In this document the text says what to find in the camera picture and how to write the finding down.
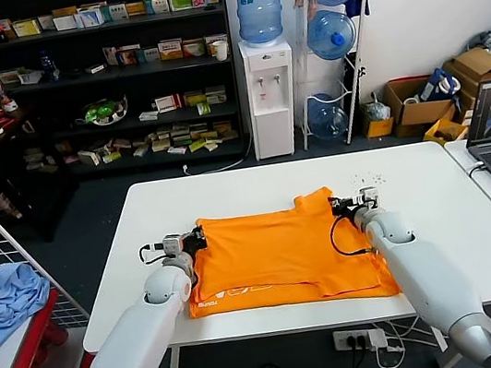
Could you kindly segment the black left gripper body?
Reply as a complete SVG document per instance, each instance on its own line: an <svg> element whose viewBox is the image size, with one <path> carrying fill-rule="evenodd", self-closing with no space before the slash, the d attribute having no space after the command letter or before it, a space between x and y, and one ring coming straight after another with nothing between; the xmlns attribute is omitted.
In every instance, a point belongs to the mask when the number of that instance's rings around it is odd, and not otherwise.
<svg viewBox="0 0 491 368"><path fill-rule="evenodd" d="M191 232L185 233L181 236L182 239L182 251L186 253L196 252L197 250L204 250L208 243L204 232L201 227L196 227Z"/></svg>

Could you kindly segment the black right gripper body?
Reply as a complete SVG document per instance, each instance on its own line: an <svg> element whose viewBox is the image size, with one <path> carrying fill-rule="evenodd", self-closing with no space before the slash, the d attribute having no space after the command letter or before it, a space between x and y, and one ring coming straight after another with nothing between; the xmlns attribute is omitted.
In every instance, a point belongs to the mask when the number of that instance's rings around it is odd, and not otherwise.
<svg viewBox="0 0 491 368"><path fill-rule="evenodd" d="M350 215L353 209L359 207L361 204L359 196L347 198L330 197L328 201L332 209L332 215L336 218Z"/></svg>

